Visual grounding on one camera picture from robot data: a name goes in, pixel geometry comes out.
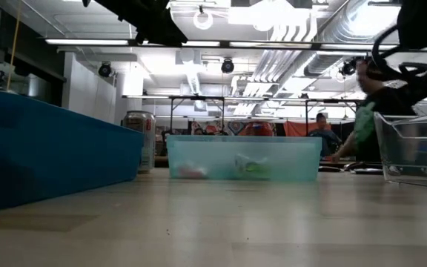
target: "clear plastic bin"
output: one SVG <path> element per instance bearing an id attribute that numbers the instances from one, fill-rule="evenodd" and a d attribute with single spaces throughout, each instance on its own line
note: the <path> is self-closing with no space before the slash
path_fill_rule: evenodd
<path id="1" fill-rule="evenodd" d="M 318 137 L 169 136 L 171 178 L 314 181 Z"/>
<path id="2" fill-rule="evenodd" d="M 374 120 L 385 179 L 427 185 L 427 116 Z"/>

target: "orange banner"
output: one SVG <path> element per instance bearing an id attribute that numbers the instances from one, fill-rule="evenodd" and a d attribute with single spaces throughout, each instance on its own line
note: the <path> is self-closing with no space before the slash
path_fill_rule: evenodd
<path id="1" fill-rule="evenodd" d="M 305 129 L 305 123 L 299 123 L 299 122 L 285 122 L 285 133 L 286 136 L 307 136 L 308 133 Z M 316 130 L 317 123 L 311 122 L 309 123 L 308 130 L 311 132 L 312 130 Z M 331 129 L 331 125 L 327 124 L 326 129 Z"/>

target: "blue plastic bin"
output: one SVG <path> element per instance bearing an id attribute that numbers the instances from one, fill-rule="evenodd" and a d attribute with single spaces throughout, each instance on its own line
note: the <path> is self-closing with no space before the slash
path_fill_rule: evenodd
<path id="1" fill-rule="evenodd" d="M 318 137 L 169 136 L 171 178 L 314 181 Z"/>
<path id="2" fill-rule="evenodd" d="M 134 179 L 143 134 L 0 92 L 0 208 Z"/>

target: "translucent teal bin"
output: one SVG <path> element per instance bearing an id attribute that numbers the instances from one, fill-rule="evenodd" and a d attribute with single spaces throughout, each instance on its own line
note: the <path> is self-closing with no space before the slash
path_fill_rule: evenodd
<path id="1" fill-rule="evenodd" d="M 314 181 L 318 137 L 169 136 L 171 178 Z"/>

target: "table surface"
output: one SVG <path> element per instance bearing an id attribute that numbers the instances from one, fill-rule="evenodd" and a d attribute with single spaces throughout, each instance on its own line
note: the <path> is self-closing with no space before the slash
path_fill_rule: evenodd
<path id="1" fill-rule="evenodd" d="M 0 211 L 0 266 L 427 267 L 427 188 L 318 182 L 135 182 Z"/>

